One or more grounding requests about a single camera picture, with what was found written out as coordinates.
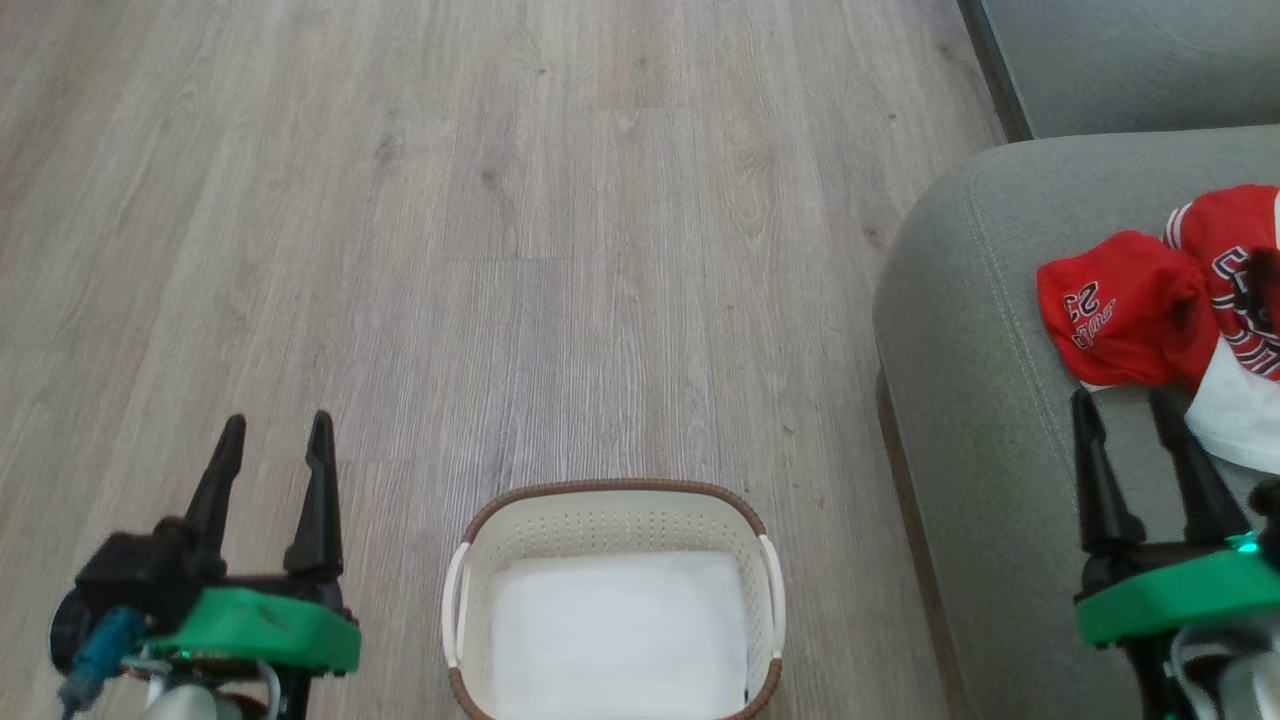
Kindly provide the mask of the grey fabric sofa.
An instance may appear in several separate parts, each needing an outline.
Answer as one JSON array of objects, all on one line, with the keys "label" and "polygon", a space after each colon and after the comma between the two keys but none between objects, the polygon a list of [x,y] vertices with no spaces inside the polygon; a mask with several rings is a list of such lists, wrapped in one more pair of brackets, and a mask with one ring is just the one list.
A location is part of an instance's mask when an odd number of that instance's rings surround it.
[{"label": "grey fabric sofa", "polygon": [[1280,184],[1280,124],[1007,143],[908,214],[873,309],[881,418],[959,717],[1140,720],[1123,653],[1076,632],[1076,384],[1036,272],[1243,183]]}]

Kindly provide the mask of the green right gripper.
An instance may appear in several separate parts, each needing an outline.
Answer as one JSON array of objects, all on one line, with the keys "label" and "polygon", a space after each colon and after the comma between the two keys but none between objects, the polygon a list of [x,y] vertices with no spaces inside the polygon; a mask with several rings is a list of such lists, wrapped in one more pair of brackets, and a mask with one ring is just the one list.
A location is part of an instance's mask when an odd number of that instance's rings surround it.
[{"label": "green right gripper", "polygon": [[[1185,423],[1175,393],[1152,389],[1149,410],[1158,441],[1172,460],[1184,541],[1229,546],[1252,533],[1240,505]],[[1126,505],[1106,450],[1105,424],[1088,389],[1071,396],[1071,428],[1082,550],[1105,556],[1144,543],[1146,527]],[[1143,571],[1075,603],[1082,642],[1094,647],[1275,611],[1280,611],[1280,571],[1256,544]]]}]

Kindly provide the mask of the grey sofa seat section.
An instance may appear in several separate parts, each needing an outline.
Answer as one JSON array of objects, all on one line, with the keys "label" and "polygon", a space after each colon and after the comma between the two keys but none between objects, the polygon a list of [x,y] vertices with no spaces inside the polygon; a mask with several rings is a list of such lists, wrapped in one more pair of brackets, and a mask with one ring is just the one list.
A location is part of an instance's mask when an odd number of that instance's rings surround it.
[{"label": "grey sofa seat section", "polygon": [[1280,0],[955,0],[1007,140],[1280,123]]}]

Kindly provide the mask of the cream basket with brown rim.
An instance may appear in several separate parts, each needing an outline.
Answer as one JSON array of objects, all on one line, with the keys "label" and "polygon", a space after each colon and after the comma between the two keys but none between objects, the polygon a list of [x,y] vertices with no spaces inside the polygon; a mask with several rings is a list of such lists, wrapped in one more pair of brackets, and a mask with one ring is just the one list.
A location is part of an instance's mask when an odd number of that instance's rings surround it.
[{"label": "cream basket with brown rim", "polygon": [[787,602],[765,524],[736,493],[576,480],[475,515],[440,625],[468,720],[756,720],[782,676]]}]

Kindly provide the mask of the plain red printed garment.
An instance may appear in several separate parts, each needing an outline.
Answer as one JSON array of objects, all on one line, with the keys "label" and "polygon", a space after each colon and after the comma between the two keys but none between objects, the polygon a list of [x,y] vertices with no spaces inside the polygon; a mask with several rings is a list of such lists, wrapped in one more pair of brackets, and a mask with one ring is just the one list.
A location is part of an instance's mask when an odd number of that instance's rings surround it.
[{"label": "plain red printed garment", "polygon": [[1220,329],[1185,254],[1121,231],[1044,264],[1036,282],[1044,328],[1082,384],[1201,387]]}]

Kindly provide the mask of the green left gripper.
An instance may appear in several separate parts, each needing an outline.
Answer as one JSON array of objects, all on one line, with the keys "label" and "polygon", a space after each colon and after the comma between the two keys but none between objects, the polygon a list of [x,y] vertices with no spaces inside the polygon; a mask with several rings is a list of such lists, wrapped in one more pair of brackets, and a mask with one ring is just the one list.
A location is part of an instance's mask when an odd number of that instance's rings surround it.
[{"label": "green left gripper", "polygon": [[[230,492],[241,473],[247,421],[228,418],[196,492],[182,519],[183,569],[197,583],[227,575],[221,544]],[[325,410],[316,411],[305,461],[310,470],[303,506],[284,570],[323,603],[342,601],[346,568],[340,523],[335,427]],[[155,657],[227,659],[265,662],[317,675],[346,675],[360,667],[362,634],[339,611],[320,603],[265,594],[244,588],[205,591],[173,632],[150,635]]]}]

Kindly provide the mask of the red jersey with striped trim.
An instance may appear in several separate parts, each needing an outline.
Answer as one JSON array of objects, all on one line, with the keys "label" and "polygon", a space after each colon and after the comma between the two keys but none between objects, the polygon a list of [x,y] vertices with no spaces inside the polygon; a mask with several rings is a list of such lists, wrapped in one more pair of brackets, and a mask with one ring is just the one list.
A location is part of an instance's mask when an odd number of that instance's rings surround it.
[{"label": "red jersey with striped trim", "polygon": [[1235,360],[1280,382],[1280,186],[1204,193],[1170,214],[1162,242],[1199,268]]}]

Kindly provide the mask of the white garment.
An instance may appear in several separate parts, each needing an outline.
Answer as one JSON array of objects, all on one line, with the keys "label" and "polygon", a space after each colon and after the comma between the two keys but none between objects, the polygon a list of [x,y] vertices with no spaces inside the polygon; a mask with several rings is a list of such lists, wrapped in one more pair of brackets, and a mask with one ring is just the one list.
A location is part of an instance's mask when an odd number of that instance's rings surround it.
[{"label": "white garment", "polygon": [[1184,419],[1211,455],[1280,475],[1280,382],[1244,369],[1225,338],[1219,338]]}]

